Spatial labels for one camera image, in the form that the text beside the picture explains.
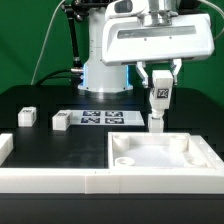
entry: table surface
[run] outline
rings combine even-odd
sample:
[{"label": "table surface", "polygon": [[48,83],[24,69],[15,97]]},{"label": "table surface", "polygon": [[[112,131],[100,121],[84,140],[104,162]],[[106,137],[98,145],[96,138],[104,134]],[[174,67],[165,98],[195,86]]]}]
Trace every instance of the table surface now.
[{"label": "table surface", "polygon": [[[13,133],[15,143],[7,168],[107,168],[108,132],[147,132],[146,127],[78,125],[59,132],[52,130],[52,116],[61,109],[134,110],[147,122],[151,110],[148,92],[140,88],[126,98],[97,100],[67,86],[16,86],[0,95],[0,104],[0,132]],[[32,128],[17,126],[25,106],[37,107]],[[197,90],[174,89],[165,132],[201,135],[224,159],[223,112]],[[0,194],[5,223],[221,223],[223,206],[223,195]]]}]

